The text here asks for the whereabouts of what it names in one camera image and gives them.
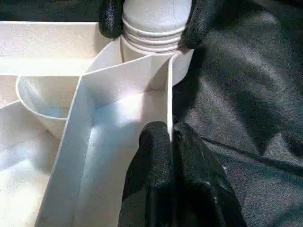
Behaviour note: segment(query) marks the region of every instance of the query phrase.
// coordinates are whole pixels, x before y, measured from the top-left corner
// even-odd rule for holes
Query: black glove
[[[131,161],[119,227],[170,227],[175,207],[172,151],[166,124],[147,124]]]
[[[203,141],[185,123],[174,126],[174,137],[172,152],[165,123],[144,127],[118,226],[170,227],[176,220],[181,227],[245,227],[226,174]]]
[[[224,169],[186,123],[174,125],[178,226],[245,227]]]
[[[201,44],[225,0],[194,0],[193,13],[185,34],[188,48]],[[99,29],[107,38],[121,35],[124,0],[102,0],[99,9]]]

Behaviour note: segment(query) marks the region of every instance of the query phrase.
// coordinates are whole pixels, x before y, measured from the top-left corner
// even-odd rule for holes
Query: black fabric
[[[2,0],[0,20],[98,21],[100,3],[99,0]]]
[[[225,5],[173,88],[173,112],[217,153],[252,227],[303,223],[301,9]]]
[[[175,210],[173,155],[166,124],[143,128],[126,177],[120,227],[170,227]]]
[[[223,168],[186,123],[174,126],[174,152],[178,226],[245,227]]]

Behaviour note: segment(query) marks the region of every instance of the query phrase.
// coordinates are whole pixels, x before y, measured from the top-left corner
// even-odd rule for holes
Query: gloved finger
[[[185,35],[188,48],[195,49],[203,42],[224,2],[225,0],[195,0]]]
[[[124,0],[101,0],[99,30],[107,38],[118,38],[123,30],[122,12]]]
[[[141,132],[139,149],[126,173],[119,226],[171,226],[174,198],[167,126],[151,122]]]
[[[177,193],[181,192],[181,207],[195,214],[199,226],[246,226],[240,204],[227,176],[198,134],[186,123],[174,125],[174,149]]]

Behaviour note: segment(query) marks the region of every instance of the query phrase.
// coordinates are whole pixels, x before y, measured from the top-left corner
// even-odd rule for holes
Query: white plastic tray
[[[192,51],[147,55],[97,27],[0,22],[0,226],[116,227],[143,126],[171,136]]]

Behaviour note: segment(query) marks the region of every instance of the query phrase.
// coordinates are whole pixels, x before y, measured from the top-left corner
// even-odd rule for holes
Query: rubber glove
[[[174,125],[178,226],[245,227],[226,173],[186,123]]]
[[[185,43],[188,48],[194,49],[202,43],[225,0],[190,1],[193,1],[193,12],[185,32]],[[118,38],[122,33],[123,3],[124,0],[102,0],[101,2],[99,29],[107,38]]]
[[[147,124],[131,161],[119,227],[170,227],[175,207],[172,150],[166,124]]]
[[[147,124],[126,173],[119,227],[245,227],[226,174],[185,123]]]

